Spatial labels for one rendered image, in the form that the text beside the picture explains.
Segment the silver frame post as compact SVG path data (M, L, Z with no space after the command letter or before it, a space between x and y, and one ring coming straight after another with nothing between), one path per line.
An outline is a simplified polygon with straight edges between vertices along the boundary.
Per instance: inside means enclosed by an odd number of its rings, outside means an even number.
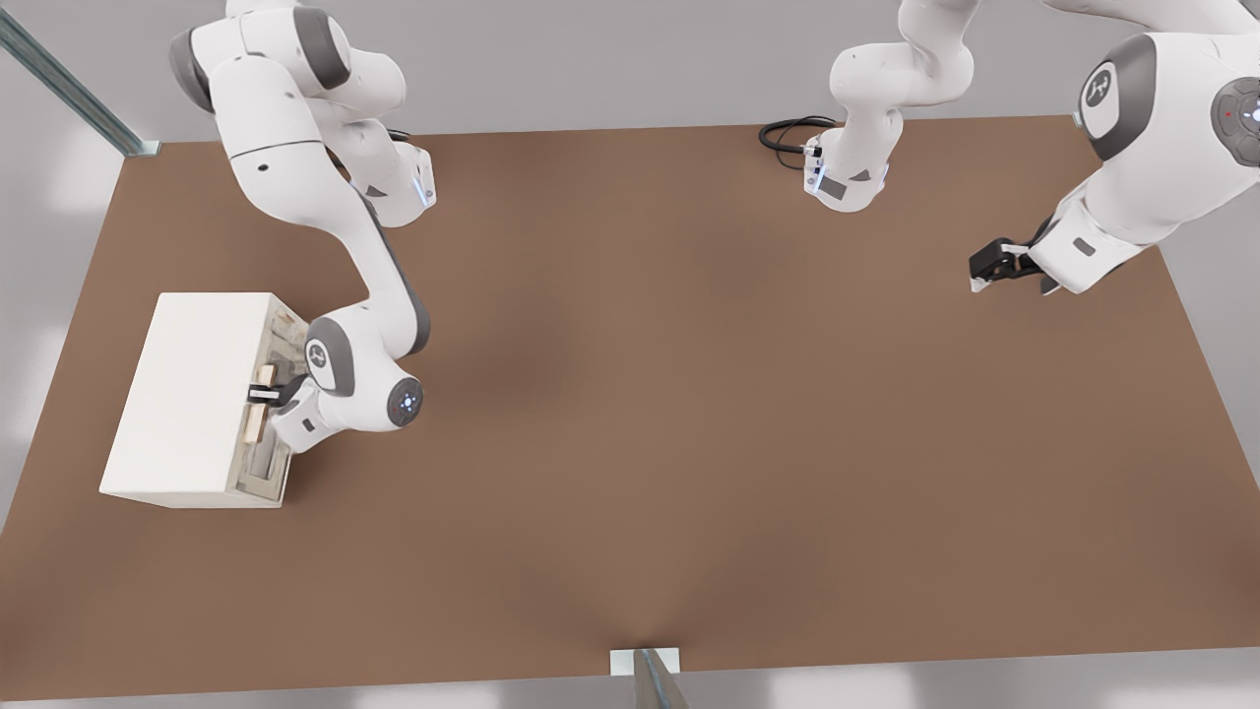
M610 651L610 674L633 678L634 709L692 709L678 685L678 672L677 647Z
M160 141L145 141L86 89L50 52L0 8L0 47L121 154L122 157L156 157Z

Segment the oven door with pale handle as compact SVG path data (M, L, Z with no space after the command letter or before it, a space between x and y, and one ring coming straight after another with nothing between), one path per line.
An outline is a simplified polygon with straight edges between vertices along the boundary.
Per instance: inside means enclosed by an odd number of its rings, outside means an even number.
M278 508L291 448L271 426L276 400L289 382L305 375L302 343L309 324L273 293L257 292L266 303L258 327L258 349L249 369L246 403L232 458L229 489L261 499L261 506Z

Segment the white oven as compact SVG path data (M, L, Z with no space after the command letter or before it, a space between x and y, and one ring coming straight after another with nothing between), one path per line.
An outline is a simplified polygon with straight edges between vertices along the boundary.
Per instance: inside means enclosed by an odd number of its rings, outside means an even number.
M272 508L229 489L265 309L256 292L158 297L100 492L176 510Z

